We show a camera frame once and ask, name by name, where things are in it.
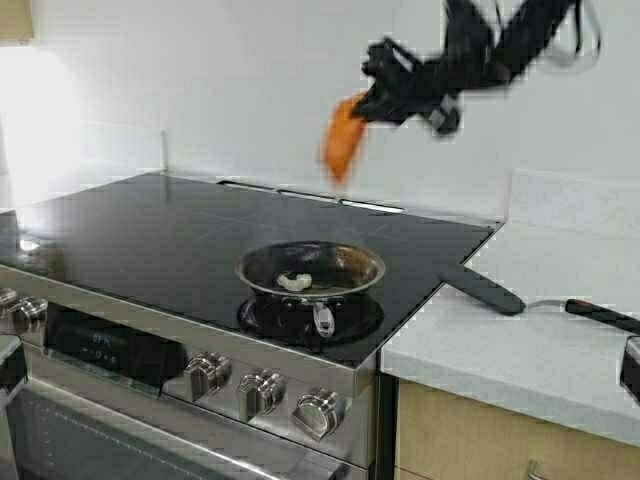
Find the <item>black robot base right edge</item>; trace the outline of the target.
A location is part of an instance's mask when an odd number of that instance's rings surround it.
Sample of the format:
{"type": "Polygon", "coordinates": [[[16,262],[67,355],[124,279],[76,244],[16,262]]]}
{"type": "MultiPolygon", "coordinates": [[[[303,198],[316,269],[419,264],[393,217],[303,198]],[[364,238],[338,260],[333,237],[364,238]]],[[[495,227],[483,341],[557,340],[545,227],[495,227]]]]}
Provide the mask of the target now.
{"type": "Polygon", "coordinates": [[[640,401],[639,337],[629,337],[621,361],[620,385],[636,401],[640,401]]]}

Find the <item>black robot base left edge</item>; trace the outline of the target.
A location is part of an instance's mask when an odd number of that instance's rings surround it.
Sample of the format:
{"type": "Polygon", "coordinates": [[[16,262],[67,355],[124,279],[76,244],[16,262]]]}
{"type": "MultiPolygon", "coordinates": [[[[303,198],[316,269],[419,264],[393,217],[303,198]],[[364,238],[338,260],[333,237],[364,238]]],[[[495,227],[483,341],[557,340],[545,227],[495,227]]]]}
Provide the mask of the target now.
{"type": "Polygon", "coordinates": [[[22,340],[15,335],[1,336],[1,391],[10,396],[28,378],[22,340]]]}

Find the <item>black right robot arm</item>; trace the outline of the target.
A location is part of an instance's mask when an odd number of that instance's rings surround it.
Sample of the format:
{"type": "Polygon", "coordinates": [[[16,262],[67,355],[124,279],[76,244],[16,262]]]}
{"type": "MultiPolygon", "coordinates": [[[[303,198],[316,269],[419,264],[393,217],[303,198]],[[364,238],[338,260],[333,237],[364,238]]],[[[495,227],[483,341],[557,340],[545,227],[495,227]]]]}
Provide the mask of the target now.
{"type": "Polygon", "coordinates": [[[447,1],[438,55],[421,60],[389,36],[368,47],[361,69],[373,84],[352,115],[395,126],[418,116],[437,136],[450,136],[460,127],[462,93],[509,87],[549,47],[571,10],[580,25],[580,8],[579,1],[523,1],[495,36],[474,2],[447,1]]]}

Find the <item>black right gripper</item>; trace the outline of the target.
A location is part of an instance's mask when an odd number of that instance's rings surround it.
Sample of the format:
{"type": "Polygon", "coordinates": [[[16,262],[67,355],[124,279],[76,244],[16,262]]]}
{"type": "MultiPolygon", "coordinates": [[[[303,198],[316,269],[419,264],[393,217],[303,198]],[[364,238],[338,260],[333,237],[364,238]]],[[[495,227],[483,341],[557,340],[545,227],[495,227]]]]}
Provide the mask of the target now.
{"type": "Polygon", "coordinates": [[[372,85],[362,98],[362,119],[396,127],[420,117],[437,136],[451,136],[461,123],[458,96],[430,93],[419,78],[426,63],[390,37],[367,47],[362,73],[372,85]]]}

